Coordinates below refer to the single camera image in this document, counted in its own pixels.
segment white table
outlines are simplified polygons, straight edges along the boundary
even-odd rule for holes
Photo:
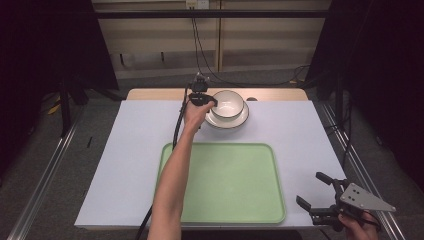
[[[143,91],[151,93],[160,90]],[[266,91],[258,90],[257,96]],[[249,93],[249,97],[255,97],[250,96],[251,94],[254,94],[254,91]],[[228,130],[216,129],[204,123],[196,134],[195,141],[254,142],[270,145],[275,154],[281,191],[285,198],[285,220],[278,224],[183,224],[183,228],[312,227],[309,214],[297,205],[296,195],[309,201],[313,207],[329,207],[334,204],[334,189],[316,179],[315,173],[321,171],[338,179],[344,179],[346,176],[312,102],[249,101],[247,104],[250,115],[242,126]],[[151,206],[160,154],[164,145],[172,142],[180,106],[181,101],[174,100],[122,102],[75,222],[77,227],[139,227]]]

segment cabinet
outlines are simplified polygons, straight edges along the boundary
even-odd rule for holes
[[[210,0],[210,9],[326,10],[330,0]],[[177,10],[185,1],[93,0],[95,10]],[[215,70],[225,70],[227,54],[277,50],[276,65],[308,64],[323,18],[196,19],[203,50],[214,51]],[[195,51],[191,19],[99,19],[110,54]]]

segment cable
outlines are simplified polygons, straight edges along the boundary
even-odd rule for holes
[[[319,231],[325,236],[325,238],[327,238],[327,240],[331,240],[330,236],[328,236],[324,230],[320,229]]]
[[[186,109],[187,103],[188,103],[187,102],[187,91],[188,91],[189,86],[190,86],[190,84],[187,84],[185,89],[184,89],[184,99],[183,99],[182,106],[181,106],[181,109],[180,109],[180,114],[178,116],[177,124],[175,126],[174,139],[173,139],[173,142],[172,142],[172,150],[174,150],[175,146],[177,145],[178,133],[180,132],[181,122],[182,122],[182,119],[184,117],[184,112],[185,112],[185,109]],[[153,206],[150,206],[149,211],[147,211],[146,216],[143,219],[143,222],[141,223],[140,227],[138,228],[135,240],[140,239],[141,234],[143,233],[144,229],[146,228],[147,222],[149,221],[149,218],[152,215],[152,207]]]
[[[370,224],[370,225],[373,225],[373,226],[375,226],[376,228],[377,228],[377,232],[380,232],[381,231],[381,222],[380,222],[380,220],[378,219],[378,218],[376,218],[373,214],[371,214],[370,212],[367,212],[367,211],[364,211],[364,212],[366,212],[366,213],[368,213],[368,214],[370,214],[377,222],[374,222],[374,221],[369,221],[369,220],[366,220],[366,219],[363,219],[362,217],[357,217],[357,216],[355,216],[354,214],[351,214],[350,212],[348,212],[348,211],[345,211],[343,214],[345,214],[346,216],[348,216],[348,217],[350,217],[350,218],[353,218],[353,219],[355,219],[356,221],[358,221],[358,222],[361,222],[361,223],[364,223],[364,224]]]
[[[210,68],[210,66],[209,66],[209,64],[208,64],[208,61],[207,61],[207,59],[206,59],[206,56],[205,56],[205,53],[204,53],[204,51],[203,51],[203,46],[202,46],[202,43],[201,43],[201,41],[200,41],[200,37],[199,37],[199,31],[198,31],[198,29],[197,29],[197,23],[196,23],[196,19],[195,18],[192,18],[192,25],[193,25],[193,35],[194,35],[194,43],[195,43],[195,48],[196,48],[196,62],[197,62],[197,68],[199,69],[199,72],[200,73],[202,73],[202,71],[201,71],[201,69],[200,69],[200,65],[199,65],[199,59],[198,59],[198,53],[197,53],[197,51],[198,51],[198,49],[197,49],[197,42],[199,43],[199,47],[200,47],[200,52],[201,52],[201,54],[202,54],[202,56],[203,56],[203,60],[205,61],[205,63],[206,63],[206,67],[208,68],[208,70],[209,70],[209,72],[217,79],[217,80],[219,80],[219,81],[221,81],[221,82],[224,82],[224,83],[227,83],[227,84],[231,84],[231,85],[234,85],[234,86],[237,86],[237,87],[241,87],[241,88],[244,88],[244,86],[242,86],[242,85],[248,85],[248,86],[279,86],[279,85],[283,85],[283,84],[286,84],[286,83],[289,83],[289,82],[291,82],[292,80],[294,80],[294,79],[297,79],[297,76],[303,71],[303,69],[304,68],[306,68],[306,67],[309,67],[309,65],[304,65],[304,66],[300,66],[300,67],[297,67],[296,69],[295,69],[295,74],[294,74],[294,76],[293,76],[293,78],[291,78],[290,80],[287,80],[287,81],[283,81],[283,82],[280,82],[280,83],[246,83],[246,82],[230,82],[230,81],[227,81],[227,80],[224,80],[224,79],[222,79],[222,78],[220,78],[220,77],[218,77],[212,70],[211,70],[211,68]],[[298,73],[296,73],[296,70],[297,69],[299,69],[299,68],[301,68],[302,70],[300,71],[300,72],[298,72]]]

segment gray floor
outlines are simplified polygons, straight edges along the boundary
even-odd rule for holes
[[[125,96],[135,87],[183,87],[187,79],[190,81],[192,76],[120,79],[121,90],[115,92]],[[275,83],[290,80],[293,71],[276,69],[226,72],[219,76],[231,81]],[[230,87],[231,85],[215,84],[214,86]],[[281,87],[295,86],[294,83],[281,85]],[[26,239],[133,239],[135,236],[136,230],[86,231],[73,226],[119,109],[119,102],[113,102],[92,91],[87,93],[90,101],[83,109],[81,122],[78,124],[73,141],[55,173],[54,181],[48,188]],[[314,100],[323,126],[328,126],[330,123],[322,110],[323,104],[327,102],[317,101],[314,89],[307,90],[307,94],[311,100]],[[51,104],[46,102],[43,109]],[[76,113],[79,109],[80,107],[73,106],[72,112]],[[40,120],[34,133],[3,179],[3,186],[0,189],[0,239],[7,238],[23,211],[56,148],[60,133],[60,112],[53,115],[40,113]],[[351,136],[354,148],[384,200],[397,207],[395,217],[406,238],[421,239],[424,235],[424,229],[421,227],[424,226],[424,194],[398,167],[390,150],[378,144],[376,137],[376,133],[362,117],[360,111],[354,107]],[[337,155],[342,159],[343,149],[335,135],[329,134],[329,139]],[[350,164],[346,165],[346,174],[350,180],[358,181]],[[343,233],[335,233],[328,227],[324,229],[331,239],[344,239]],[[318,230],[300,230],[299,232],[304,239],[326,239]],[[380,234],[380,238],[389,239],[384,232]]]

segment metal frame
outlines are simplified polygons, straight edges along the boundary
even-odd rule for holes
[[[56,173],[56,170],[60,162],[62,161],[66,150],[68,149],[68,146],[74,136],[74,133],[76,131],[78,123],[81,120],[81,116],[84,109],[85,107],[81,107],[79,109],[76,114],[73,125],[71,126],[67,134],[64,137],[60,138],[56,150],[54,151],[53,156],[51,157],[47,168],[43,173],[43,176],[38,182],[37,187],[32,193],[30,200],[25,206],[25,209],[22,211],[17,222],[15,223],[15,226],[13,227],[12,232],[10,233],[7,240],[23,240],[26,238],[31,228],[31,225],[34,222],[34,219],[38,213],[38,210],[40,209],[41,204],[43,203],[44,196],[46,195],[47,189],[53,180],[54,174]]]

